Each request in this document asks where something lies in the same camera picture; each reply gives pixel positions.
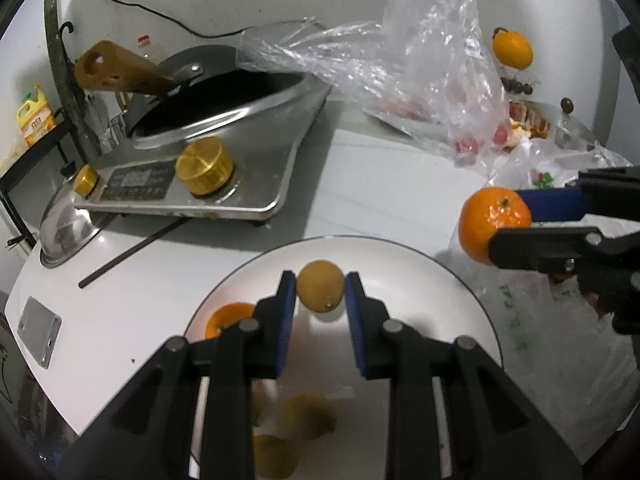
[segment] white wall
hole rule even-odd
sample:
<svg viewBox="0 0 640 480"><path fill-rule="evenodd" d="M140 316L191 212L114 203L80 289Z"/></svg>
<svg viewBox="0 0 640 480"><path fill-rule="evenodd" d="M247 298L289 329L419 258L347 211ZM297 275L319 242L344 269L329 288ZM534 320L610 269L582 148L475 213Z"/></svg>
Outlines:
<svg viewBox="0 0 640 480"><path fill-rule="evenodd" d="M4 158L15 137L20 135L16 110L22 103L22 97L33 90L34 84L42 84L53 107L60 106L44 39L43 0L25 0L22 4L0 40L0 63L0 156ZM39 226L44 205L56 186L55 163L53 156L47 157L10 193L18 211L33 229ZM21 248L11 251L4 248L5 242L17 235L17 230L2 206L0 216L4 219L4 222L0 221L0 291L9 293L20 273L25 253Z"/></svg>
<svg viewBox="0 0 640 480"><path fill-rule="evenodd" d="M625 28L629 22L618 10L620 28ZM611 133L607 147L624 155L633 164L640 164L640 104L634 92L634 86L629 79L625 67L620 63L620 88L616 113L611 124Z"/></svg>
<svg viewBox="0 0 640 480"><path fill-rule="evenodd" d="M144 3L196 30L215 34L302 16L317 16L328 26L380 20L387 0L128 1ZM106 0L62 0L61 4L65 19L78 28L68 41L75 57L103 38L136 50L137 38L149 34L167 54L203 43L139 9ZM619 62L610 46L610 36L618 30L615 6L609 0L478 0L478 4L487 42L495 27L514 28L530 38L536 57L522 78L540 81L534 97L555 105L571 97L575 115L606 138L618 92Z"/></svg>

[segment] white countertop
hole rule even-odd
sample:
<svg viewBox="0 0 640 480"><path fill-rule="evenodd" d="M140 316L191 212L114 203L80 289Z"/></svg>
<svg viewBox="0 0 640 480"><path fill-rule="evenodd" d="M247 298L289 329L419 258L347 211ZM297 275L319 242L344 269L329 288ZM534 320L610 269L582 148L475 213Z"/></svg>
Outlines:
<svg viewBox="0 0 640 480"><path fill-rule="evenodd" d="M340 126L346 123L343 118ZM82 278L172 220L118 218L57 269L42 267L36 247L6 317L15 335L33 296L62 318L47 370L16 340L75 431L87 427L169 336L184 333L218 282L264 251L333 234L388 238L430 255L447 247L463 202L484 178L425 153L373 120L359 124L350 129L368 133L334 133L331 121L321 117L300 148L286 206L267 226L192 220L84 290L78 288Z"/></svg>

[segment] screw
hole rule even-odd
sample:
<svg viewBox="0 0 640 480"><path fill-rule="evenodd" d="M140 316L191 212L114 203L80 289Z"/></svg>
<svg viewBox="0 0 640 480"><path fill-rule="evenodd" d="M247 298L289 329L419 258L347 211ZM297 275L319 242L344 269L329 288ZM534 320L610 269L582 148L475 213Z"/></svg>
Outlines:
<svg viewBox="0 0 640 480"><path fill-rule="evenodd" d="M243 319L239 326L240 330L243 332L255 332L260 328L260 322L253 317L249 317L247 319Z"/></svg>
<svg viewBox="0 0 640 480"><path fill-rule="evenodd" d="M599 246L602 241L602 236L598 233L589 233L584 237L584 240L592 246Z"/></svg>
<svg viewBox="0 0 640 480"><path fill-rule="evenodd" d="M184 348L185 345L185 341L183 337L180 336L176 336L176 337L172 337L171 339L169 339L169 341L167 341L164 344L164 347L169 351L169 352L179 352L180 350L182 350Z"/></svg>
<svg viewBox="0 0 640 480"><path fill-rule="evenodd" d="M640 292L640 272L634 272L631 275L631 286L638 292Z"/></svg>
<svg viewBox="0 0 640 480"><path fill-rule="evenodd" d="M473 350L476 347L476 340L468 335L461 335L456 339L456 344L463 350Z"/></svg>
<svg viewBox="0 0 640 480"><path fill-rule="evenodd" d="M573 258L569 258L564 263L564 270L566 270L566 272L574 272L574 269L575 269L575 260Z"/></svg>
<svg viewBox="0 0 640 480"><path fill-rule="evenodd" d="M385 332L389 332L390 334L397 334L398 332L402 332L403 328L404 325L397 319L387 319L382 324L382 329Z"/></svg>

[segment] small yellow fruit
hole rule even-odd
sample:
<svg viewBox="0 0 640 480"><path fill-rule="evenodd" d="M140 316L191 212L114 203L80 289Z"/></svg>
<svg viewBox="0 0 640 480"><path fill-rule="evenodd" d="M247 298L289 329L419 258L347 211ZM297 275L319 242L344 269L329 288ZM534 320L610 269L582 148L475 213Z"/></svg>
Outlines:
<svg viewBox="0 0 640 480"><path fill-rule="evenodd" d="M519 32L496 28L493 49L495 57L503 65L524 70L533 63L533 49Z"/></svg>
<svg viewBox="0 0 640 480"><path fill-rule="evenodd" d="M342 301L344 275L338 266L325 260L311 262L296 280L300 301L314 312L330 312Z"/></svg>
<svg viewBox="0 0 640 480"><path fill-rule="evenodd" d="M262 478L283 480L293 475L300 462L298 447L273 435L254 436L255 473Z"/></svg>
<svg viewBox="0 0 640 480"><path fill-rule="evenodd" d="M318 395L300 395L285 402L280 427L294 438L314 440L335 431L337 417L331 403Z"/></svg>

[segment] plate rim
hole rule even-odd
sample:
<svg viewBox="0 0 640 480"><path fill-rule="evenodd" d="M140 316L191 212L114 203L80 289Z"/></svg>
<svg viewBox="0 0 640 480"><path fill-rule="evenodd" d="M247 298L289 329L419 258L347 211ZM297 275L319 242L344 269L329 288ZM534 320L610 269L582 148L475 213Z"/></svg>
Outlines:
<svg viewBox="0 0 640 480"><path fill-rule="evenodd" d="M224 278L222 278L216 284L216 286L211 289L211 291L200 302L200 304L198 305L197 309L194 311L193 315L191 316L191 319L189 320L189 322L187 323L187 326L184 329L183 337L185 337L185 338L187 337L187 332L189 331L189 327L191 326L191 323L193 323L193 320L195 319L196 314L200 311L200 309L202 308L204 303L209 299L209 297L213 293L215 293L220 288L220 286L222 286L223 283L226 282L226 280L228 280L236 272L238 272L239 270L241 270L245 266L253 263L255 260L258 260L259 258L261 258L263 256L266 256L269 253L273 253L274 251L277 251L277 250L280 250L280 249L283 249L285 247L289 247L289 246L292 246L292 245L300 244L300 243L303 243L303 242L308 242L308 241L313 241L313 240L324 240L324 239L327 239L327 238L360 238L360 239L365 239L365 240L375 240L377 242L389 243L389 244L392 244L392 245L395 245L395 246L402 247L404 249L408 249L410 251L413 251L414 253L420 254L420 256L423 256L423 257L427 258L428 260L431 260L433 263L437 264L438 266L443 268L445 271L447 271L449 274L454 276L460 283L462 283L462 285L464 285L466 290L468 290L469 293L476 300L476 303L480 306L480 308L482 309L482 312L484 312L484 316L486 317L487 321L489 322L489 325L491 326L491 330L494 332L495 340L498 343L498 353L500 354L500 364L499 364L499 366L500 366L500 369L502 371L504 371L504 354L502 352L502 345L500 343L500 339L498 338L498 333L495 330L494 322L491 320L491 317L489 316L488 312L486 311L486 309L485 309L484 305L482 304L482 302L480 301L480 299L476 296L476 294L471 290L471 288L455 272L453 272L452 270L450 270L449 268L444 266L442 263L440 263L438 260L436 260L432 256L429 256L428 254L425 254L422 251L419 251L418 249L415 249L413 247L409 247L408 245L405 245L405 244L401 244L400 242L395 242L393 240L388 240L386 238L380 238L380 237L375 237L375 236L367 236L367 235L322 235L322 236L314 236L314 237L311 237L311 238L302 238L300 240L296 240L296 241L290 242L288 244L283 244L283 245L280 245L278 247L274 247L273 249L269 249L268 251L264 251L263 253L257 254L253 258L245 261L245 263L243 263L242 265L236 267L234 270L232 270L230 273L228 273L228 275L226 275Z"/></svg>

